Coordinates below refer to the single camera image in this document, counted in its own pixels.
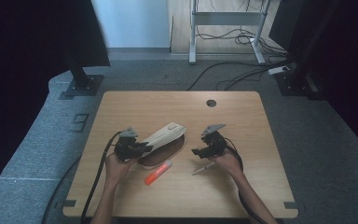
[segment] red marker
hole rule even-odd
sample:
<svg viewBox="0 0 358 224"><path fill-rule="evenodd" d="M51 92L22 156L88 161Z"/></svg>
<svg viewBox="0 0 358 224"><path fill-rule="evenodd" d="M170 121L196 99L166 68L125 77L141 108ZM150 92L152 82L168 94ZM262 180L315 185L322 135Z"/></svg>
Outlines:
<svg viewBox="0 0 358 224"><path fill-rule="evenodd" d="M165 161L159 168L147 176L145 179L146 185L151 185L159 176L161 176L166 170L172 166L172 161Z"/></svg>

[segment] wooden table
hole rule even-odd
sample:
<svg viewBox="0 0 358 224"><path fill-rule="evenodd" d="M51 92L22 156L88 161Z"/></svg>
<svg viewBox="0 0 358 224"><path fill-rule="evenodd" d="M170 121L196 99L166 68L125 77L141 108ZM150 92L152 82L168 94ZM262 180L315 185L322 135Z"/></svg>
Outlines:
<svg viewBox="0 0 358 224"><path fill-rule="evenodd" d="M215 100L216 106L207 106ZM104 94L88 142L63 208L68 217L80 217L107 141L132 127L138 141L166 124L187 128L184 148L172 158L173 166L147 186L152 172L138 164L119 185L112 215L115 217L247 217L238 190L229 175L213 166L198 175L196 168L209 163L191 152L204 148L200 134L210 124L225 123L219 132L238 149L249 182L275 217L296 217L286 174L269 127L260 96L253 91L109 91ZM100 201L105 170L89 205L92 217Z"/></svg>

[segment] hand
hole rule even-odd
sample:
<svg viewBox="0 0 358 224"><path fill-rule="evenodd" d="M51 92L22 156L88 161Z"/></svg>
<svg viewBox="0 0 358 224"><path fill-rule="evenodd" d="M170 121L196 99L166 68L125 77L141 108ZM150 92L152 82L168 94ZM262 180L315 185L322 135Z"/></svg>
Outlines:
<svg viewBox="0 0 358 224"><path fill-rule="evenodd" d="M106 181L105 184L113 188L124 179L130 167L136 163L138 159L130 159L129 161L121 161L112 153L105 159Z"/></svg>
<svg viewBox="0 0 358 224"><path fill-rule="evenodd" d="M237 158L235 158L234 154L228 149L225 149L221 156L213 156L208 158L208 160L214 161L214 163L228 171L231 175L234 175L237 172L242 173L240 163Z"/></svg>

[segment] wrist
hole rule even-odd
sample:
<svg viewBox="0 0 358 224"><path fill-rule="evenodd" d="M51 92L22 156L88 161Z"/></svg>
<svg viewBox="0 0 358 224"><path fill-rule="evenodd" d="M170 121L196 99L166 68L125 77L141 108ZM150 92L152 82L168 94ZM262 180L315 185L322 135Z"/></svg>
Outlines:
<svg viewBox="0 0 358 224"><path fill-rule="evenodd" d="M118 185L118 181L113 179L106 179L104 187L106 189L115 190Z"/></svg>
<svg viewBox="0 0 358 224"><path fill-rule="evenodd" d="M229 170L228 173L233 179L246 179L246 176L241 169L232 169Z"/></svg>

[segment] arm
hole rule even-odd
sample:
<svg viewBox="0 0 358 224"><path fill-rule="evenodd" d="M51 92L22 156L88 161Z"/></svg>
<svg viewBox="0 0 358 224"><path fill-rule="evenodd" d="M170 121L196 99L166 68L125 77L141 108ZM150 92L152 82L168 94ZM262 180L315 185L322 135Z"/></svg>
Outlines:
<svg viewBox="0 0 358 224"><path fill-rule="evenodd" d="M235 184L237 185L241 197L245 201L245 203L249 206L252 211L254 211L259 217L265 220L268 224L277 224L277 221L272 216L270 211L255 193L251 185L249 184L245 174L240 168L240 164L234 155L229 151L225 150L223 155L220 157L211 157L210 161L214 161L221 168L226 170L229 175L231 175ZM252 224L258 223L253 217L249 217Z"/></svg>
<svg viewBox="0 0 358 224"><path fill-rule="evenodd" d="M98 204L97 210L95 211L94 217L92 218L91 224L111 223L113 198L115 196L117 185L122 179L124 179L130 167L136 161L136 159L131 159L123 162L120 161L115 154L110 154L106 157L106 179L103 187L103 195L100 203Z"/></svg>

